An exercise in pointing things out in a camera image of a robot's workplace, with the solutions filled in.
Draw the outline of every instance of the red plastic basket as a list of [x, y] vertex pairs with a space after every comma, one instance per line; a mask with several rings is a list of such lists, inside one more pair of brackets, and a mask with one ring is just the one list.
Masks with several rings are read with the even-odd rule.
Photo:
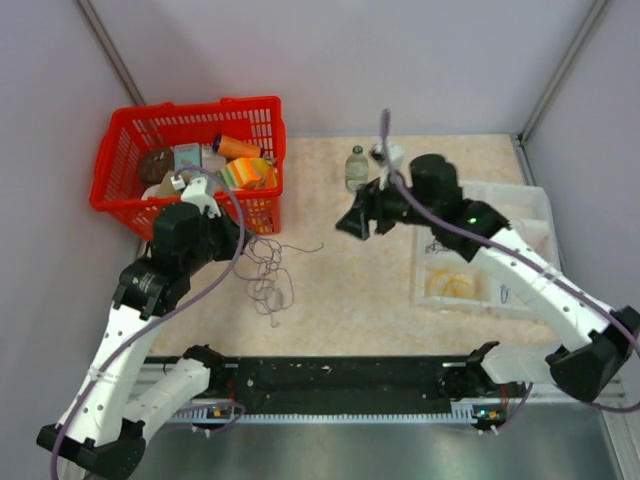
[[[277, 187], [234, 193], [244, 212], [248, 212], [248, 229], [259, 234], [278, 233], [286, 154], [278, 97], [223, 98], [220, 103], [165, 103], [117, 110], [98, 151], [89, 203], [150, 240], [153, 220], [162, 207], [179, 202], [180, 198], [141, 199], [147, 188], [138, 180], [142, 156], [154, 148], [184, 143], [211, 145], [218, 133], [259, 145], [265, 155], [276, 159]], [[236, 216], [228, 195], [217, 192], [215, 198]]]

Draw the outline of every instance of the colorful sponge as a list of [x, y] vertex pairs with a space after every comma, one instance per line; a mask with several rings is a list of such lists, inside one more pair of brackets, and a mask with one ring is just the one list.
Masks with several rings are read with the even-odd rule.
[[255, 188], [263, 182], [264, 174], [251, 158], [236, 158], [220, 170], [229, 188]]

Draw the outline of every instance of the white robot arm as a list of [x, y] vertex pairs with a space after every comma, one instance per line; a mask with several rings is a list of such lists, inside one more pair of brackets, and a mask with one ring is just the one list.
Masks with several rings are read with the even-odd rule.
[[[381, 157], [381, 144], [372, 155]], [[404, 152], [388, 149], [390, 162], [396, 166]], [[533, 262], [527, 265], [501, 248], [485, 246], [444, 228], [442, 222], [430, 220], [407, 201], [398, 187], [382, 178], [360, 187], [353, 206], [337, 222], [336, 228], [361, 240], [370, 236], [369, 221], [376, 222], [375, 233], [385, 234], [397, 222], [429, 227], [436, 239], [449, 250], [457, 252], [471, 265], [508, 284], [525, 304], [540, 313], [556, 332], [559, 342], [536, 346], [485, 344], [470, 357], [481, 374], [475, 380], [493, 384], [512, 381], [554, 384], [568, 395], [592, 402], [626, 362], [632, 352], [629, 341], [600, 312], [560, 288], [560, 280], [573, 290], [578, 287], [561, 272], [549, 265], [510, 228], [509, 221], [490, 205], [465, 199], [458, 185], [455, 167], [440, 155], [423, 155], [410, 164], [411, 196], [432, 217], [440, 219], [459, 232], [468, 232], [489, 240], [494, 246], [507, 247]], [[640, 314], [631, 307], [615, 311], [611, 306], [581, 292], [585, 302], [612, 315], [628, 332], [637, 337]]]
[[[100, 371], [125, 342], [175, 309], [189, 291], [191, 275], [210, 261], [233, 256], [239, 227], [220, 211], [214, 192], [208, 177], [196, 176], [182, 193], [182, 202], [168, 205], [156, 218], [154, 238], [145, 254], [120, 275], [102, 342], [78, 395], [56, 424], [40, 430], [38, 445], [53, 450], [61, 426], [67, 426], [70, 412], [79, 407], [67, 426], [59, 455], [102, 477], [128, 478], [158, 429], [207, 390], [216, 369], [223, 368], [220, 354], [206, 346], [192, 347], [170, 373], [129, 401], [160, 325], [135, 340], [105, 372]], [[92, 381], [93, 389], [84, 395]]]

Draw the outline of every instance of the glass bottle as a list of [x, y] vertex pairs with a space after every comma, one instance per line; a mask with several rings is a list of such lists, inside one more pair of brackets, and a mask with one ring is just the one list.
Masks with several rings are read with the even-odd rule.
[[367, 183], [369, 162], [360, 145], [354, 146], [351, 152], [344, 164], [344, 180], [347, 190], [351, 193], [356, 193], [360, 185]]

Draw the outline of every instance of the metal corner post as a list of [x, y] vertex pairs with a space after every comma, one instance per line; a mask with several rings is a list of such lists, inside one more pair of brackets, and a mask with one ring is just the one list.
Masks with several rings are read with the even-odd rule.
[[100, 19], [100, 16], [94, 8], [91, 0], [75, 0], [75, 3], [87, 23], [87, 26], [91, 30], [91, 33], [104, 51], [104, 54], [111, 64], [113, 71], [117, 75], [118, 80], [122, 84], [122, 87], [126, 90], [131, 103], [136, 106], [146, 105], [140, 90], [138, 90], [133, 77], [129, 73], [129, 69], [124, 63], [124, 60], [122, 60], [115, 44], [111, 40], [109, 32], [107, 32], [107, 29], [102, 24], [102, 20]]
[[526, 147], [527, 142], [542, 120], [542, 117], [544, 117], [549, 106], [556, 98], [560, 88], [571, 73], [576, 61], [580, 57], [580, 54], [583, 52], [584, 47], [591, 39], [594, 32], [598, 29], [602, 19], [605, 17], [611, 3], [612, 0], [595, 0], [591, 5], [580, 29], [562, 57], [562, 61], [558, 65], [558, 68], [556, 68], [555, 73], [551, 77], [551, 80], [536, 103], [531, 116], [527, 120], [522, 130], [522, 134], [519, 136], [523, 147]]

